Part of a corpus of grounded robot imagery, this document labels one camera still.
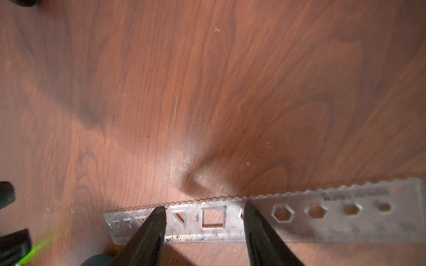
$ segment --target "metal ruler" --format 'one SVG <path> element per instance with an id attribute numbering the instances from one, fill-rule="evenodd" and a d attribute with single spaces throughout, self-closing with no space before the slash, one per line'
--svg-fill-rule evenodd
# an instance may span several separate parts
<path id="1" fill-rule="evenodd" d="M 245 242 L 242 214 L 247 201 L 285 242 L 426 242 L 423 183 L 418 178 L 167 206 L 164 242 Z M 126 244 L 152 210 L 105 213 L 114 243 Z M 216 213 L 214 224 L 206 222 L 210 212 Z"/>

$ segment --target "square cutout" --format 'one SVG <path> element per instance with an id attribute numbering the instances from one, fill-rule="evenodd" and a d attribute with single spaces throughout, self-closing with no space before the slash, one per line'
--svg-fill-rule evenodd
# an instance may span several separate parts
<path id="1" fill-rule="evenodd" d="M 203 229 L 225 228 L 225 210 L 226 206 L 202 209 L 201 227 Z"/>

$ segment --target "ruler scale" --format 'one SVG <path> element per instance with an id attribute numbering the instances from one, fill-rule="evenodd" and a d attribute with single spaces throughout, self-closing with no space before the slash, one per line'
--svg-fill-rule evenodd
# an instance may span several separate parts
<path id="1" fill-rule="evenodd" d="M 418 178 L 167 206 L 165 243 L 245 242 L 250 201 L 284 242 L 426 243 L 423 183 Z M 105 213 L 116 244 L 126 244 L 154 208 Z M 215 212 L 219 221 L 204 224 Z"/>

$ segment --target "triangle cutout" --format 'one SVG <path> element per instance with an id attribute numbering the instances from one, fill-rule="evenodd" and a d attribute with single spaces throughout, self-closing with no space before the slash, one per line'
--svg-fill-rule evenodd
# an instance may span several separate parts
<path id="1" fill-rule="evenodd" d="M 132 228 L 132 219 L 131 218 L 123 219 L 123 221 L 129 228 Z"/>
<path id="2" fill-rule="evenodd" d="M 120 228 L 120 221 L 119 220 L 114 220 L 112 222 L 117 224 L 117 228 Z"/>
<path id="3" fill-rule="evenodd" d="M 176 220 L 179 221 L 179 223 L 183 227 L 186 226 L 187 212 L 188 212 L 188 210 L 182 210 L 182 211 L 173 212 L 173 216 L 176 218 Z"/>
<path id="4" fill-rule="evenodd" d="M 136 221 L 138 221 L 140 224 L 143 224 L 145 221 L 146 216 L 138 216 L 135 217 Z"/>

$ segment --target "hexagon cutout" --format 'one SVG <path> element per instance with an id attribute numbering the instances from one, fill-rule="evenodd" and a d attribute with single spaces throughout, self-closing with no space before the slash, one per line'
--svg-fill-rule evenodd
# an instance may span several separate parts
<path id="1" fill-rule="evenodd" d="M 395 209 L 395 206 L 390 200 L 385 200 L 379 201 L 377 203 L 377 208 L 381 214 L 389 214 Z"/>
<path id="2" fill-rule="evenodd" d="M 343 205 L 343 212 L 347 216 L 358 216 L 362 210 L 363 207 L 359 203 L 350 203 Z"/>
<path id="3" fill-rule="evenodd" d="M 319 206 L 307 206 L 305 208 L 305 213 L 309 215 L 312 219 L 323 219 L 328 212 L 328 208 L 319 205 Z"/>
<path id="4" fill-rule="evenodd" d="M 272 208 L 271 215 L 278 223 L 291 223 L 294 217 L 294 211 L 287 204 L 275 204 Z"/>

